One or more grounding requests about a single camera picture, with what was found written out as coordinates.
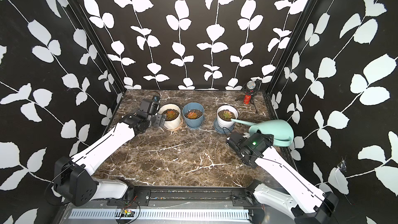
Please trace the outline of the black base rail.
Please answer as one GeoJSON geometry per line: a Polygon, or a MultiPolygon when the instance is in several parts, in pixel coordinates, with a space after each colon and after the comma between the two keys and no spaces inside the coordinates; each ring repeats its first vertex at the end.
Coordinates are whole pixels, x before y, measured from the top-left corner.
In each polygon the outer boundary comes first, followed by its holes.
{"type": "Polygon", "coordinates": [[[109,205],[121,206],[123,202],[137,202],[140,206],[160,201],[209,201],[232,203],[233,206],[259,207],[254,195],[242,187],[182,187],[182,186],[135,186],[109,205]]]}

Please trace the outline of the red glitter microphone on stand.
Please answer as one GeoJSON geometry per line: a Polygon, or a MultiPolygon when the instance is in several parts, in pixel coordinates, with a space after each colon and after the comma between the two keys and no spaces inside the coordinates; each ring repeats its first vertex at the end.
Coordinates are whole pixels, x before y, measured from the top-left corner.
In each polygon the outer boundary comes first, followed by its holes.
{"type": "Polygon", "coordinates": [[[250,80],[243,86],[243,92],[245,96],[242,97],[237,97],[235,99],[235,102],[243,100],[243,103],[245,105],[252,104],[255,107],[256,114],[258,114],[257,107],[255,105],[254,99],[255,96],[258,94],[260,91],[260,84],[262,83],[261,79],[255,79],[255,80],[250,80]]]}

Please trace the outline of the woven coaster under left pot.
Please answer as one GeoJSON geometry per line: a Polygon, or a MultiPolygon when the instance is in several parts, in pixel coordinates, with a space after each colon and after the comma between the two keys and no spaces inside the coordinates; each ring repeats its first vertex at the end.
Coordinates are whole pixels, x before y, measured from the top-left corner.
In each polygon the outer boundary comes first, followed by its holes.
{"type": "Polygon", "coordinates": [[[180,118],[178,118],[178,119],[175,119],[172,121],[166,121],[164,124],[164,127],[167,130],[175,131],[175,130],[178,130],[179,128],[181,128],[182,123],[183,123],[183,121],[180,118]]]}

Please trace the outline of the blue pot middle succulent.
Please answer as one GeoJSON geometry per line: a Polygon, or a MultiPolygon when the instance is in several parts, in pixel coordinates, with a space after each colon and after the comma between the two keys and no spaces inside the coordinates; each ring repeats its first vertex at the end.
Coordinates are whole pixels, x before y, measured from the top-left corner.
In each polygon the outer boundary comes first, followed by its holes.
{"type": "Polygon", "coordinates": [[[204,107],[200,103],[191,102],[182,109],[182,114],[187,127],[198,129],[204,122],[204,107]]]}

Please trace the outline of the blue saucer under right pot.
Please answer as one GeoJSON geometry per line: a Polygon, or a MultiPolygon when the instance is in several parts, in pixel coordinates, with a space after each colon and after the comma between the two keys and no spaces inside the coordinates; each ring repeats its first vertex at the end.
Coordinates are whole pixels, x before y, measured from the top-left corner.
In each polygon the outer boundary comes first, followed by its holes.
{"type": "Polygon", "coordinates": [[[233,131],[234,127],[235,127],[235,123],[233,122],[233,124],[230,127],[222,128],[219,125],[218,120],[217,119],[214,120],[214,129],[217,133],[228,135],[233,131]]]}

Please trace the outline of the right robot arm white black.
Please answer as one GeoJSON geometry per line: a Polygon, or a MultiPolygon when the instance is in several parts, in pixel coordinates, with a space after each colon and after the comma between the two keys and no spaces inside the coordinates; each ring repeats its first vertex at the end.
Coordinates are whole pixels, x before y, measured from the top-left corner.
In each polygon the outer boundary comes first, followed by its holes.
{"type": "Polygon", "coordinates": [[[261,167],[284,189],[281,192],[254,180],[246,189],[253,205],[268,205],[290,217],[296,224],[327,224],[339,202],[332,192],[323,192],[289,165],[273,146],[274,136],[256,132],[246,138],[232,132],[226,140],[243,164],[261,167]]]}

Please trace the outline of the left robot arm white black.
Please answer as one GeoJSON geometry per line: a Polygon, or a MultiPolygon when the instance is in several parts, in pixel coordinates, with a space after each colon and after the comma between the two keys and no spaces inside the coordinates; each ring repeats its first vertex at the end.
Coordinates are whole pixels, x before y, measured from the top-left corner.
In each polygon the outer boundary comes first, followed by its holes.
{"type": "Polygon", "coordinates": [[[72,157],[55,163],[54,190],[74,206],[91,200],[122,199],[128,185],[120,180],[93,177],[99,166],[118,148],[150,127],[163,127],[166,117],[159,113],[160,96],[143,99],[140,108],[125,115],[107,134],[72,157]]]}

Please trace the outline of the mint green watering can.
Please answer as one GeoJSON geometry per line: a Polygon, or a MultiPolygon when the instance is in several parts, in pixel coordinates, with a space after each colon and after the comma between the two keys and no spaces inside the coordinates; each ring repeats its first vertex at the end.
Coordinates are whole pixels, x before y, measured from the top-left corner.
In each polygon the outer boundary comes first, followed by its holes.
{"type": "Polygon", "coordinates": [[[259,123],[232,119],[233,122],[250,126],[249,135],[255,133],[271,134],[274,136],[273,145],[278,147],[289,147],[294,140],[294,131],[289,123],[285,120],[269,120],[259,123]]]}

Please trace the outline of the white pot succulent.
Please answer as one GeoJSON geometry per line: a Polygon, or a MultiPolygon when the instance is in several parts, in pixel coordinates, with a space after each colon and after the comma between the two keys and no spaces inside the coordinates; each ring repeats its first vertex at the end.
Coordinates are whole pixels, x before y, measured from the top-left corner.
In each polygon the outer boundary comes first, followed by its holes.
{"type": "Polygon", "coordinates": [[[178,118],[182,120],[180,108],[176,104],[167,104],[162,106],[159,113],[166,116],[165,121],[172,121],[178,118]]]}
{"type": "Polygon", "coordinates": [[[217,110],[217,122],[221,129],[229,129],[232,127],[234,125],[234,121],[232,121],[232,119],[236,119],[237,117],[238,111],[230,105],[223,105],[217,110]]]}

